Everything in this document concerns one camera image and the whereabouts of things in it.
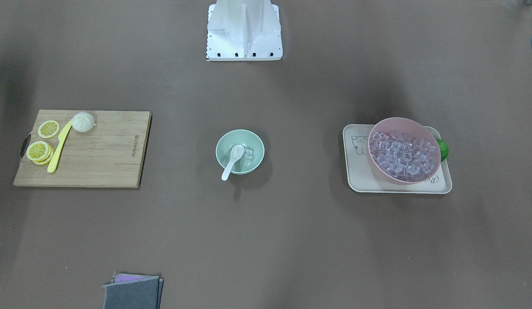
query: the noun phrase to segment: lime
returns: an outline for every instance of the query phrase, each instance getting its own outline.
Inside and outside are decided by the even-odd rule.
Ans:
[[[60,130],[60,124],[58,121],[45,121],[43,122],[37,132],[39,133],[39,136],[44,139],[50,139],[50,137],[53,137],[58,133]]]
[[[439,145],[439,152],[441,152],[441,162],[449,156],[449,146],[442,139],[436,139]]]

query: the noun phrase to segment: white spoon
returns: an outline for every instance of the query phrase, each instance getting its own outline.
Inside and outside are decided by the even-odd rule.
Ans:
[[[231,169],[233,168],[233,164],[237,162],[237,160],[241,159],[243,156],[243,153],[245,151],[245,147],[243,145],[235,145],[232,148],[232,152],[230,155],[230,162],[228,165],[226,165],[226,169],[222,173],[222,180],[226,181],[228,180],[228,176],[230,176]]]

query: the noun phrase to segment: bamboo board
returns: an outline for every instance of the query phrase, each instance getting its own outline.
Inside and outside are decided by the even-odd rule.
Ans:
[[[38,166],[24,156],[16,174],[16,186],[137,188],[140,185],[144,154],[151,123],[150,112],[121,111],[39,111],[30,143],[45,141],[58,146],[58,135],[43,139],[37,133],[41,123],[55,120],[60,127],[76,113],[89,112],[96,126],[80,133],[71,129],[56,172]]]

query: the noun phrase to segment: yellow knife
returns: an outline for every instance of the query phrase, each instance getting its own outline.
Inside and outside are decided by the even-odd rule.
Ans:
[[[71,121],[69,121],[63,129],[61,129],[60,133],[58,134],[58,139],[60,140],[60,143],[58,143],[58,147],[56,147],[56,150],[54,151],[54,154],[52,155],[52,159],[50,160],[50,163],[48,164],[48,172],[53,173],[56,168],[58,167],[58,161],[60,160],[61,150],[64,148],[65,139],[67,138],[67,134],[69,133],[69,130],[71,130]]]

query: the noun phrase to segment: pink bowl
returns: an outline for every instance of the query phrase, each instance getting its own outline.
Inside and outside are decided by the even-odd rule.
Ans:
[[[432,135],[423,125],[416,121],[412,121],[411,119],[402,118],[402,117],[391,117],[386,118],[383,121],[380,121],[377,123],[373,129],[371,130],[371,133],[369,133],[368,140],[370,140],[371,136],[374,134],[374,132],[385,132],[390,133],[394,130],[397,130],[401,133],[407,133],[411,135],[413,139],[424,139],[425,141],[428,141],[432,143],[433,145],[437,146],[436,137]],[[374,174],[379,176],[382,180],[385,180],[386,182],[390,182],[392,184],[397,185],[411,185],[411,184],[417,184],[419,182],[423,182],[424,180],[427,180],[434,174],[436,174],[437,170],[439,169],[439,165],[441,164],[441,153],[439,152],[439,147],[437,147],[436,153],[434,154],[434,157],[436,158],[436,166],[432,173],[427,174],[426,177],[423,180],[420,180],[419,182],[404,182],[403,180],[399,180],[396,178],[393,178],[392,176],[386,174],[378,165],[376,162],[372,159],[371,151],[368,148],[368,156],[367,161],[369,162],[369,165],[371,166],[372,171]]]

